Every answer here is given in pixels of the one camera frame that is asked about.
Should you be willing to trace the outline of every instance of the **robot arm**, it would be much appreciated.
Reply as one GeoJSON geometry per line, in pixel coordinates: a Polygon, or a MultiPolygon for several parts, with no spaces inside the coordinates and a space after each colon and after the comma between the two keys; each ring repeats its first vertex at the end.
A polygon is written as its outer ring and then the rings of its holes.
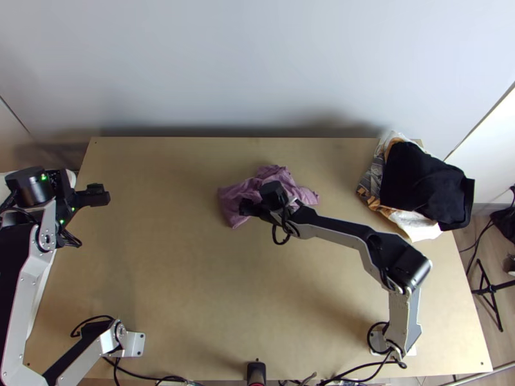
{"type": "Polygon", "coordinates": [[[23,365],[38,288],[56,248],[81,245],[66,226],[82,207],[107,205],[110,197],[101,184],[75,192],[65,170],[32,167],[5,180],[11,194],[0,209],[0,385],[76,385],[102,355],[140,356],[144,334],[108,318],[85,324],[77,344],[43,375],[23,365]]]}
{"type": "Polygon", "coordinates": [[[391,351],[401,360],[422,333],[417,323],[418,301],[420,285],[432,267],[431,261],[396,234],[322,217],[298,200],[290,202],[278,181],[264,184],[259,193],[262,202],[254,204],[244,199],[240,213],[271,223],[277,244],[285,243],[290,236],[319,237],[359,251],[363,268],[389,292],[389,322],[368,337],[371,349],[379,354],[391,351]],[[283,242],[276,240],[277,227],[287,234],[283,242]]]}

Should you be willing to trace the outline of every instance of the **crumpled clothing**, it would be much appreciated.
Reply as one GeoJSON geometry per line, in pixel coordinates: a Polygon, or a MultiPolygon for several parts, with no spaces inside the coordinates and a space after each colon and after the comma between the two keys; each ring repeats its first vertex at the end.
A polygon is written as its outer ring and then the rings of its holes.
{"type": "Polygon", "coordinates": [[[396,131],[391,131],[384,135],[375,149],[371,167],[359,181],[356,193],[358,193],[365,205],[371,210],[380,212],[384,217],[397,224],[397,226],[408,235],[411,241],[436,239],[442,234],[436,221],[428,219],[418,212],[394,209],[381,205],[380,189],[385,159],[388,157],[391,147],[398,142],[411,142],[418,146],[418,144],[396,131]]]}
{"type": "Polygon", "coordinates": [[[438,221],[441,230],[465,228],[474,202],[474,180],[425,153],[415,143],[390,147],[382,173],[381,202],[438,221]]]}
{"type": "Polygon", "coordinates": [[[256,176],[235,185],[218,188],[218,199],[223,216],[233,229],[248,220],[248,216],[239,214],[241,200],[247,198],[252,200],[253,203],[260,203],[259,188],[271,181],[280,181],[290,200],[297,198],[307,205],[316,205],[319,202],[318,194],[306,187],[297,186],[287,167],[278,165],[261,166],[258,168],[256,176]]]}

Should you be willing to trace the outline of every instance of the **wooden floor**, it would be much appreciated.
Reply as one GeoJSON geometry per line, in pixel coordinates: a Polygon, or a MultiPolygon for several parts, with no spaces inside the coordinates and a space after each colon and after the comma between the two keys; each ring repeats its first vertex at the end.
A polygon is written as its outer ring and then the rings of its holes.
{"type": "MultiPolygon", "coordinates": [[[[475,241],[476,236],[481,232],[487,224],[488,217],[474,217],[471,224],[464,229],[455,230],[454,237],[459,250],[467,248],[475,241]]],[[[462,253],[463,265],[466,266],[473,250],[462,253]]],[[[481,259],[492,284],[500,284],[515,279],[503,270],[503,265],[507,258],[507,254],[515,254],[515,245],[501,235],[499,230],[493,226],[485,232],[481,239],[478,257],[481,259]]],[[[477,265],[473,265],[469,275],[469,282],[472,288],[479,286],[480,271],[477,265]]],[[[490,357],[494,367],[515,361],[515,287],[503,289],[496,294],[496,300],[500,309],[501,319],[504,326],[504,332],[501,333],[497,329],[493,312],[485,306],[484,302],[476,297],[476,309],[483,327],[483,333],[487,341],[490,357]]],[[[457,376],[458,379],[465,378],[465,375],[457,376]]],[[[437,386],[452,382],[451,376],[438,377],[418,377],[418,378],[398,378],[384,380],[386,384],[392,386],[437,386]]],[[[127,386],[144,386],[152,385],[153,382],[144,381],[120,381],[121,384],[127,386]]],[[[112,380],[84,380],[81,386],[107,386],[112,385],[112,380]]],[[[208,386],[242,386],[243,382],[206,382],[208,386]]],[[[470,386],[513,386],[515,385],[515,368],[491,375],[481,380],[467,383],[470,386]]]]}

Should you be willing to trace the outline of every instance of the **pink cloth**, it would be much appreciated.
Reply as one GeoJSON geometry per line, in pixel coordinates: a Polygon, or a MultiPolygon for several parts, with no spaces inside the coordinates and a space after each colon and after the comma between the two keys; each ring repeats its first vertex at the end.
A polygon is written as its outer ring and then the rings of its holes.
{"type": "Polygon", "coordinates": [[[261,166],[258,168],[255,177],[229,187],[218,188],[221,210],[232,229],[239,227],[248,219],[248,216],[239,214],[241,199],[248,198],[256,204],[260,203],[259,188],[271,181],[280,181],[290,199],[296,197],[307,205],[318,204],[318,194],[308,188],[298,187],[287,167],[278,165],[261,166]]]}

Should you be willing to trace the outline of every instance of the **tan tabletop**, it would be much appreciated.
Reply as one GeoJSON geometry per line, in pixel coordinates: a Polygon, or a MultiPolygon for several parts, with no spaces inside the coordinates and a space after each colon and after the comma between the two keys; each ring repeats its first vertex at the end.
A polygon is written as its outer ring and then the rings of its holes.
{"type": "MultiPolygon", "coordinates": [[[[259,358],[269,379],[313,371],[327,378],[376,362],[366,332],[388,320],[388,295],[358,253],[318,239],[276,246],[271,226],[256,218],[233,230],[216,198],[217,187],[276,163],[320,195],[321,215],[398,232],[355,193],[376,145],[335,138],[92,139],[77,188],[103,183],[111,203],[81,210],[70,225],[84,246],[58,251],[25,362],[44,371],[74,344],[70,330],[98,314],[147,334],[144,355],[121,363],[143,374],[241,380],[246,363],[259,358]]],[[[491,371],[453,234],[415,246],[434,265],[422,286],[423,333],[407,369],[387,365],[380,377],[491,371]]],[[[88,376],[110,378],[112,368],[99,361],[88,376]]]]}

